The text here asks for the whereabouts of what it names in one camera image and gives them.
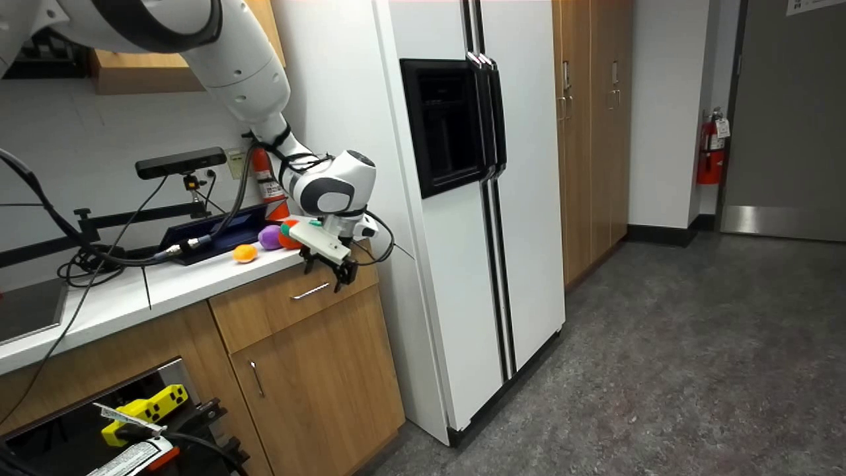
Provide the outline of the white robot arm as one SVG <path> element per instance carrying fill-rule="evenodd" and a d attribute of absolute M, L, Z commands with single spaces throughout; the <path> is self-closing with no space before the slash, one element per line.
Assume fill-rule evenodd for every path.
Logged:
<path fill-rule="evenodd" d="M 350 243 L 361 229 L 376 163 L 359 150 L 318 157 L 293 134 L 285 67 L 245 0 L 0 0 L 0 71 L 42 28 L 96 50 L 180 55 L 200 89 L 280 162 L 277 183 L 295 212 L 282 233 L 339 286 L 356 277 Z"/>

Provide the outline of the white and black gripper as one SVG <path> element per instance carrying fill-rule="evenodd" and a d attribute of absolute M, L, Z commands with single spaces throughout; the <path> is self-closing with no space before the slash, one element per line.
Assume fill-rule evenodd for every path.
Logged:
<path fill-rule="evenodd" d="M 335 276 L 335 290 L 356 277 L 356 264 L 352 259 L 352 243 L 373 239 L 379 224 L 371 216 L 295 216 L 285 233 L 298 240 L 298 257 L 305 259 L 305 272 L 311 272 L 318 257 L 328 259 Z"/>

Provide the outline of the red extinguisher behind arm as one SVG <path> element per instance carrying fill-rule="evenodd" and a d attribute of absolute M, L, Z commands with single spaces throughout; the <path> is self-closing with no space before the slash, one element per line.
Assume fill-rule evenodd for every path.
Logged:
<path fill-rule="evenodd" d="M 287 216 L 285 194 L 274 181 L 273 162 L 262 145 L 252 149 L 253 181 L 258 184 L 258 195 L 264 202 L 264 216 L 269 223 L 282 223 Z"/>

